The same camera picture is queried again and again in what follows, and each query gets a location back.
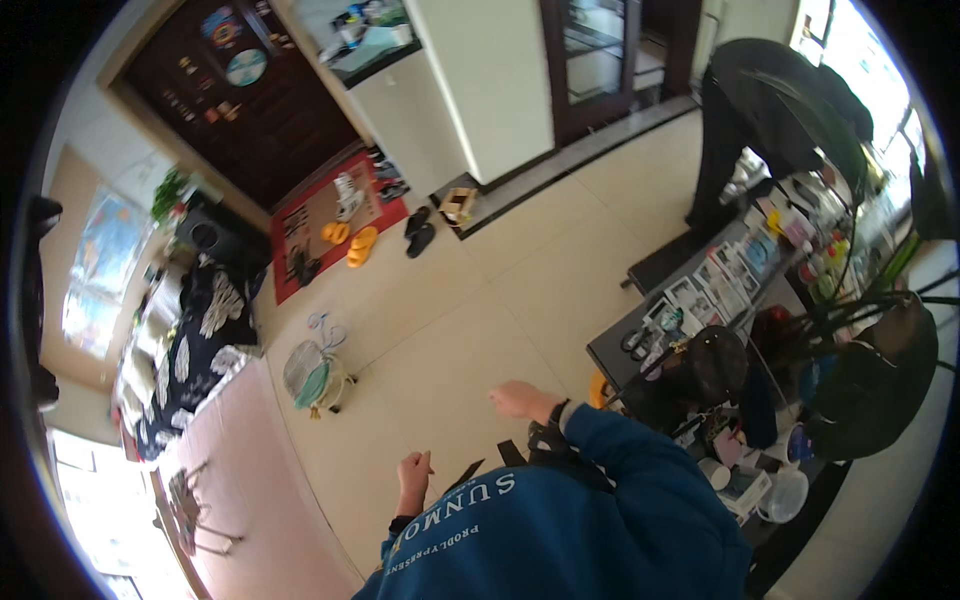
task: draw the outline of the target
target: cardboard box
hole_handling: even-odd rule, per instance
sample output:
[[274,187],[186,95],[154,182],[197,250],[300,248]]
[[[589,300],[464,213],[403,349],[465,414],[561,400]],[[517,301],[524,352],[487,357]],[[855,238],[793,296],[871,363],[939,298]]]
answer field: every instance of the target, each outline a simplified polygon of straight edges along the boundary
[[470,210],[476,202],[477,190],[469,187],[454,187],[446,193],[440,203],[440,211],[450,221],[460,225],[470,217]]

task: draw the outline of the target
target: hand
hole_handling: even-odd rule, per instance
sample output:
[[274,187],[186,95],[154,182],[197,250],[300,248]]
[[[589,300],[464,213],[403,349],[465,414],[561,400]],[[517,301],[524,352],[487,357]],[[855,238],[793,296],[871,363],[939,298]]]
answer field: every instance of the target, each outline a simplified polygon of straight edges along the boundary
[[396,477],[400,480],[400,501],[396,506],[396,516],[417,516],[423,512],[423,500],[430,485],[430,450],[420,454],[412,452],[396,466]]
[[530,385],[526,381],[508,381],[490,390],[496,413],[503,417],[535,420],[546,426],[550,413],[564,399]]

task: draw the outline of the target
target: round sticker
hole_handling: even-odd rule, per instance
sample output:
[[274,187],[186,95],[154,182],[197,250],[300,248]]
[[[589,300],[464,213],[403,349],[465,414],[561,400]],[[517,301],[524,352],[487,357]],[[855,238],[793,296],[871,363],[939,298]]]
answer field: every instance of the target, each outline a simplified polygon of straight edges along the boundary
[[267,70],[267,55],[251,48],[238,53],[227,65],[227,81],[237,87],[250,85]]

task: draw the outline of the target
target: black pants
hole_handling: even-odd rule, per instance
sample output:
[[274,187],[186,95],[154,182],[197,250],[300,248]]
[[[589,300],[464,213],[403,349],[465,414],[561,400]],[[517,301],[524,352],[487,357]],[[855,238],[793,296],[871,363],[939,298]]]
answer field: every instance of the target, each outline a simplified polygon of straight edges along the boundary
[[782,156],[763,147],[754,127],[733,107],[709,67],[704,73],[701,115],[704,143],[700,177],[686,222],[692,228],[721,228],[736,216],[735,205],[720,204],[720,194],[730,181],[744,147],[749,146],[766,161],[774,180],[787,177],[794,169]]

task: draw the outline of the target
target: green cloth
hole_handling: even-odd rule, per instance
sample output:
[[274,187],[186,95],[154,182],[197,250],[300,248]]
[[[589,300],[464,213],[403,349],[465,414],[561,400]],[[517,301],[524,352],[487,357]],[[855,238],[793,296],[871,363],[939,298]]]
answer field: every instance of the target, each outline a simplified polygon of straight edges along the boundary
[[317,401],[320,394],[326,389],[326,379],[330,375],[330,364],[324,361],[319,367],[307,375],[300,393],[294,398],[296,408],[307,408]]

